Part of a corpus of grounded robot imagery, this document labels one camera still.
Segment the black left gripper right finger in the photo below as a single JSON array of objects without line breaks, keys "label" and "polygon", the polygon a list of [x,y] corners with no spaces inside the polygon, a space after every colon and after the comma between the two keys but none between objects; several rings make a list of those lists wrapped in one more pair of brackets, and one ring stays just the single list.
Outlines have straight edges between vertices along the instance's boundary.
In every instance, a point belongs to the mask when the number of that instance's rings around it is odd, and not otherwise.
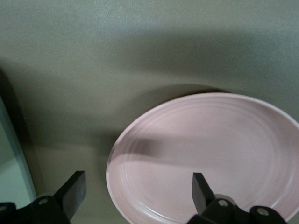
[{"label": "black left gripper right finger", "polygon": [[192,176],[192,199],[197,214],[189,224],[285,224],[284,218],[265,206],[253,206],[249,212],[225,197],[216,197],[202,173]]}]

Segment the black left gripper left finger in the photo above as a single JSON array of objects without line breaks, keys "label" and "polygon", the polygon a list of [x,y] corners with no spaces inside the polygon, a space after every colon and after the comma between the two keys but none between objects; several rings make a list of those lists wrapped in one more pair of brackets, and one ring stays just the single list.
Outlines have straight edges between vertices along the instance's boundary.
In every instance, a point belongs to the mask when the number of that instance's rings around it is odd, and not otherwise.
[{"label": "black left gripper left finger", "polygon": [[15,203],[0,204],[2,224],[69,224],[86,196],[86,173],[76,171],[53,195],[42,196],[17,209]]}]

